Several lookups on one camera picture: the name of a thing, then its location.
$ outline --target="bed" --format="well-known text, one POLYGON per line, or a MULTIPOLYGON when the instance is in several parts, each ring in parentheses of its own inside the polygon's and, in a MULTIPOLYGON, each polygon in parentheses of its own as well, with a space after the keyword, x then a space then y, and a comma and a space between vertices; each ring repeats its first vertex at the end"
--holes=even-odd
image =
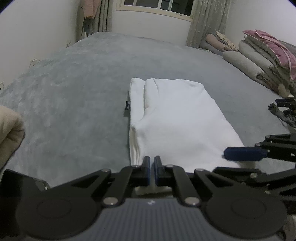
MULTIPOLYGON (((294 132, 268 110, 279 96, 221 56, 153 39, 96 33, 42 60, 0 95, 0 105, 22 115, 26 133, 3 170, 53 187, 104 167, 117 172, 129 165, 124 108, 133 77, 202 83, 246 146, 268 134, 294 132)), ((265 159, 256 167, 273 173, 294 164, 265 159)))

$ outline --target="folded white towel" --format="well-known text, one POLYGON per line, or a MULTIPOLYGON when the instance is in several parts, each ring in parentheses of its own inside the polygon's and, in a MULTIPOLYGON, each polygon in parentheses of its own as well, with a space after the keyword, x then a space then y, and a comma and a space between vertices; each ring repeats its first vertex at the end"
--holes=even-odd
POLYGON ((131 80, 131 164, 156 155, 163 164, 212 171, 241 167, 222 155, 228 146, 243 146, 216 102, 197 82, 138 78, 131 80))

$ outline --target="curtain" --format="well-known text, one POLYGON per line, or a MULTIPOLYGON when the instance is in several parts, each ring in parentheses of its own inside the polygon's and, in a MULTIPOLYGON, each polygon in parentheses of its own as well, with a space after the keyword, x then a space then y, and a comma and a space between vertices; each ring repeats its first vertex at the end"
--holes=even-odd
POLYGON ((86 36, 96 32, 111 32, 113 0, 101 0, 93 19, 85 18, 83 30, 86 36))
POLYGON ((186 45, 198 48, 210 32, 225 32, 232 0, 197 0, 186 45))

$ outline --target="wall outlet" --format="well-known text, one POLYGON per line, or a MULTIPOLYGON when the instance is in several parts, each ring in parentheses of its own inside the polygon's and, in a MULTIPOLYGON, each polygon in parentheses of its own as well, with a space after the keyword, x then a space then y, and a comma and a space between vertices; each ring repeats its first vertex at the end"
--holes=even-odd
POLYGON ((0 93, 4 90, 4 84, 3 82, 0 83, 0 93))

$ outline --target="floral pillow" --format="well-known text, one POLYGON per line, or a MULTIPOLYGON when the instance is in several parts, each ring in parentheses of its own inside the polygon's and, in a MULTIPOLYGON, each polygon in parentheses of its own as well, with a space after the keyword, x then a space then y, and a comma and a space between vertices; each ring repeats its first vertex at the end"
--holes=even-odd
POLYGON ((216 31, 217 37, 219 40, 222 40, 223 42, 227 43, 228 47, 231 48, 234 51, 239 51, 238 48, 232 43, 224 34, 216 31))

